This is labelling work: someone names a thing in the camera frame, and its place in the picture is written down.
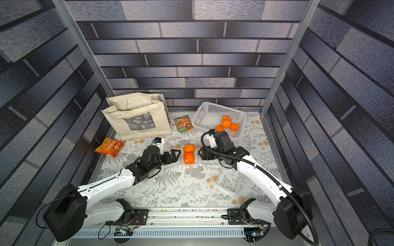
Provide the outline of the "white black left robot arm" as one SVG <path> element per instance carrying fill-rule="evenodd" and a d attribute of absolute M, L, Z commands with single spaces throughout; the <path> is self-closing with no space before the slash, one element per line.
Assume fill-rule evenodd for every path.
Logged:
<path fill-rule="evenodd" d="M 101 222 L 127 225 L 138 216 L 125 199 L 119 198 L 111 204 L 98 205 L 98 202 L 151 178 L 153 171 L 159 172 L 162 166 L 176 163 L 180 154 L 180 150 L 174 149 L 164 152 L 161 143 L 150 145 L 135 162 L 112 176 L 79 187 L 69 184 L 49 204 L 43 220 L 58 242 Z"/>

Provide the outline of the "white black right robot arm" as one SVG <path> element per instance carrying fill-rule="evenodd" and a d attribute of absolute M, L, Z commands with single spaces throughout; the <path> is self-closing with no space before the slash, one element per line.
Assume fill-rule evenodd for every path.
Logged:
<path fill-rule="evenodd" d="M 201 136 L 199 156 L 217 159 L 243 174 L 271 200 L 270 204 L 250 198 L 240 206 L 240 220 L 246 224 L 263 221 L 275 225 L 287 238 L 300 236 L 311 246 L 319 245 L 317 230 L 307 193 L 280 181 L 263 168 L 243 147 L 235 147 L 227 132 L 213 129 Z"/>

